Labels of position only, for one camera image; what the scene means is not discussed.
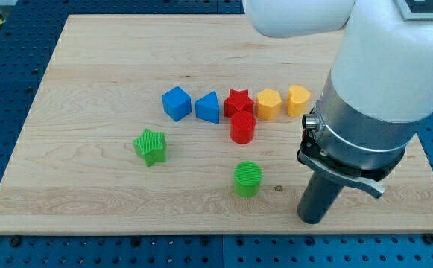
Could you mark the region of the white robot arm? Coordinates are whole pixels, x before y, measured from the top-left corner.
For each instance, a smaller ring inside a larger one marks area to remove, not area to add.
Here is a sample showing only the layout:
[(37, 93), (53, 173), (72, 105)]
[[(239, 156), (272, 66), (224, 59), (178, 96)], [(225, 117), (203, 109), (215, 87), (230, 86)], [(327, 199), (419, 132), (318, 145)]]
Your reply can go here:
[(302, 117), (299, 162), (312, 177), (297, 206), (319, 223), (342, 188), (373, 197), (433, 113), (433, 3), (427, 1), (245, 1), (262, 35), (287, 38), (344, 29), (311, 112)]

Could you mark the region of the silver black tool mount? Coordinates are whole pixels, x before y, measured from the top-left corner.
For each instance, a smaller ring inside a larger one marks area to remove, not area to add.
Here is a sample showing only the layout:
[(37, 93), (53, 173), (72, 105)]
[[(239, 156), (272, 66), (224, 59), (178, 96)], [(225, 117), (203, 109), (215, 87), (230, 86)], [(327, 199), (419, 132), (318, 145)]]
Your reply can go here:
[(305, 199), (334, 199), (343, 187), (379, 198), (379, 181), (398, 165), (421, 121), (392, 122), (351, 107), (328, 76), (320, 99), (302, 117), (297, 160), (313, 170)]

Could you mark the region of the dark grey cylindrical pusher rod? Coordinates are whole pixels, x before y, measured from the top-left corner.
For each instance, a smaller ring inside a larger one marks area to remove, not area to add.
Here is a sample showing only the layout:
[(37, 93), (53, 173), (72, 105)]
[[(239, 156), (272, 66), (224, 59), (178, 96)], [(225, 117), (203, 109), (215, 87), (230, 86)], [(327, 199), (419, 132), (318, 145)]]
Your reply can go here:
[(299, 218), (308, 224), (319, 223), (343, 187), (314, 172), (297, 206)]

